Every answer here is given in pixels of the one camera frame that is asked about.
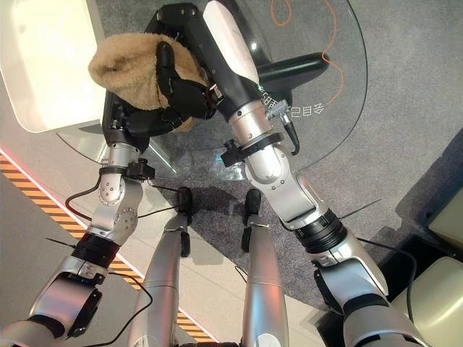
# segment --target glass table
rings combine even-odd
[[[159,8],[174,2],[178,1],[150,3],[158,3]],[[195,2],[200,9],[205,3]],[[368,71],[357,18],[346,0],[236,0],[236,5],[234,16],[247,27],[245,38],[256,65],[262,59],[275,62],[327,51],[331,61],[327,70],[293,89],[288,113],[300,139],[300,153],[293,157],[294,167],[307,168],[340,146],[360,117]],[[272,122],[275,132],[285,134],[278,119]],[[107,147],[98,127],[57,135],[85,157],[104,163]],[[242,163],[225,168],[221,161],[224,143],[231,138],[227,123],[216,113],[210,120],[195,120],[188,133],[152,137],[143,157],[156,169],[157,177],[245,179]],[[287,136],[283,144],[288,151],[293,150]]]

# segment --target floor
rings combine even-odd
[[[459,155],[463,126],[463,99],[459,95],[463,77],[463,42],[459,33],[463,18],[459,14],[463,3],[457,0],[426,4],[418,0],[351,3],[368,55],[365,107],[346,141],[303,172],[338,215],[381,199],[344,219],[357,236],[390,245],[398,244],[410,234],[427,237],[421,226],[423,208],[440,189],[451,187],[463,168]],[[108,34],[143,30],[145,24],[140,23],[149,20],[156,6],[152,1],[122,4],[100,0],[98,8]],[[3,86],[0,89],[0,146],[14,154],[61,201],[93,185],[98,166],[70,150],[53,134],[25,134],[12,121],[12,109]],[[197,201],[192,224],[194,252],[183,267],[181,307],[201,318],[201,323],[220,340],[236,340],[245,285],[233,266],[247,267],[247,257],[240,251],[239,242],[243,202],[249,185],[245,181],[208,179],[160,179],[157,183],[192,187]],[[151,190],[145,192],[147,197],[142,207],[146,210],[169,203],[169,196]],[[2,204],[6,205],[4,201],[2,194]],[[89,213],[95,203],[89,197],[78,206]],[[297,240],[280,227],[266,202],[262,214],[273,226],[293,335],[310,338],[317,346],[320,340],[311,324],[318,311],[313,307],[323,309],[324,305],[312,278],[312,265]],[[158,239],[159,231],[153,231],[153,226],[163,225],[168,217],[169,214],[158,215],[141,222],[132,242],[123,249],[128,254],[138,254],[133,262],[142,272]],[[39,226],[48,230],[41,220],[35,224],[36,228]],[[366,248],[377,261],[385,256],[379,249]],[[197,293],[207,287],[211,288],[211,296],[207,298],[210,300],[204,295],[198,297]],[[214,288],[221,289],[214,294]],[[212,301],[220,302],[224,311],[218,310]]]

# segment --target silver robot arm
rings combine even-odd
[[[317,266],[315,278],[319,289],[327,302],[344,314],[346,346],[426,346],[415,326],[387,302],[385,278],[369,254],[307,179],[292,169],[290,156],[279,144],[281,138],[272,134],[256,88],[256,68],[232,14],[220,2],[210,1],[203,16],[187,23],[185,35],[215,82],[213,87],[220,90],[223,99],[217,109],[238,144],[227,142],[222,159],[226,165],[244,159],[250,183],[267,197],[283,226],[294,233]],[[274,306],[279,312],[281,301]],[[252,322],[247,319],[249,310],[245,307],[245,324]],[[244,345],[254,346],[266,329],[272,333],[272,324],[269,322],[254,335],[247,334],[249,329],[244,326]],[[279,340],[275,346],[286,343]]]
[[[139,155],[140,150],[127,143],[110,146],[109,164],[100,170],[100,203],[90,227],[44,286],[28,319],[0,332],[1,347],[60,346],[87,330],[102,297],[95,286],[102,284],[120,246],[137,225],[143,190],[127,170],[140,164]]]

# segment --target black connector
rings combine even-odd
[[[118,251],[119,245],[115,242],[86,233],[71,255],[107,269]]]
[[[328,251],[347,235],[347,229],[331,210],[326,211],[311,224],[293,232],[307,253],[311,254]]]
[[[148,161],[144,158],[138,158],[138,163],[130,163],[127,167],[127,177],[138,181],[154,179],[155,173],[155,169],[149,166]]]

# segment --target warning tape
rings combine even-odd
[[[0,171],[7,177],[23,194],[27,195],[44,213],[50,216],[64,230],[79,240],[84,234],[87,227],[76,216],[71,214],[63,205],[56,201],[45,189],[43,189],[35,180],[30,177],[19,165],[6,153],[0,151]],[[119,254],[109,265],[111,271],[124,275],[131,275],[138,282],[143,283],[143,277],[138,271],[134,271],[127,264],[128,261]],[[132,288],[140,290],[139,285],[128,277],[122,277]],[[206,329],[201,327],[186,312],[179,310],[177,313],[177,324],[188,335],[197,342],[218,342]]]

